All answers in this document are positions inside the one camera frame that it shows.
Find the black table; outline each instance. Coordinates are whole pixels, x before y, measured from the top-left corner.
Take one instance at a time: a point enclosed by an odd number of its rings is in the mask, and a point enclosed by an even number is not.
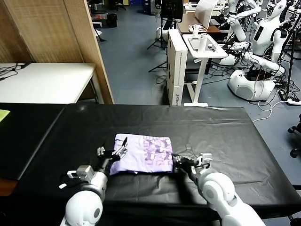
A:
[[[18,183],[11,215],[60,221],[77,188],[60,190],[60,176],[94,164],[96,149],[113,147],[117,133],[168,136],[173,150],[194,157],[211,152],[212,167],[228,175],[241,199],[261,218],[301,210],[301,198],[243,108],[68,105]],[[186,151],[189,144],[193,152]],[[186,175],[125,173],[110,178],[104,215],[216,219]]]
[[[19,180],[65,105],[0,103],[0,178]]]

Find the cardboard box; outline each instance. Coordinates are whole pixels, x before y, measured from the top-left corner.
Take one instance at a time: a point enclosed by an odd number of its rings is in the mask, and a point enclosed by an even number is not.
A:
[[[181,105],[188,49],[177,29],[169,30],[166,89],[170,105]]]

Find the chair wheel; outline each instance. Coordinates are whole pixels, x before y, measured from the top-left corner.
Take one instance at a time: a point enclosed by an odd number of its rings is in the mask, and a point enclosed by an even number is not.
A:
[[[291,150],[291,152],[290,152],[290,156],[291,156],[292,158],[297,158],[298,153],[293,149],[293,150]]]
[[[293,133],[294,131],[295,130],[292,127],[287,130],[287,132],[289,132],[289,133]]]

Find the purple cloth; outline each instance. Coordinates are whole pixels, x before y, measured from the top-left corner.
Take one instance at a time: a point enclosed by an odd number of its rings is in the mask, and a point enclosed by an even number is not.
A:
[[[127,137],[127,153],[120,161],[112,164],[110,175],[121,171],[133,173],[173,171],[172,146],[168,137],[149,137],[133,134],[117,134],[114,150]]]

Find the white table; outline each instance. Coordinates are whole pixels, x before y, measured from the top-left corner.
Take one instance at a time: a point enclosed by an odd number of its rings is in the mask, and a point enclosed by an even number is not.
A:
[[[0,64],[11,67],[16,64]],[[70,104],[76,103],[90,82],[99,103],[103,103],[94,64],[30,64],[18,74],[0,81],[0,102]],[[8,77],[9,72],[0,78]]]
[[[200,38],[200,37],[201,37],[201,34],[196,35],[196,38]],[[198,51],[193,50],[193,47],[191,46],[191,44],[189,42],[190,38],[192,38],[192,34],[184,34],[183,35],[183,39],[186,43],[186,46],[187,46],[189,52],[191,53],[193,58],[196,58],[196,60],[194,62],[197,63],[197,62],[201,61],[201,66],[198,71],[197,82],[185,83],[185,85],[187,85],[187,89],[188,89],[189,95],[191,97],[192,103],[184,103],[184,106],[208,106],[207,103],[199,103],[198,102],[198,97],[199,97],[199,93],[201,91],[201,86],[202,86],[202,82],[203,82],[203,78],[204,78],[204,74],[205,74],[206,64],[207,64],[209,58],[224,58],[224,57],[227,57],[228,54],[220,47],[219,44],[216,43],[216,41],[214,41],[214,39],[210,35],[208,35],[208,39],[213,44],[213,46],[216,48],[215,51],[204,50],[204,51],[198,52]],[[193,90],[193,87],[192,87],[193,84],[196,84],[195,90]]]

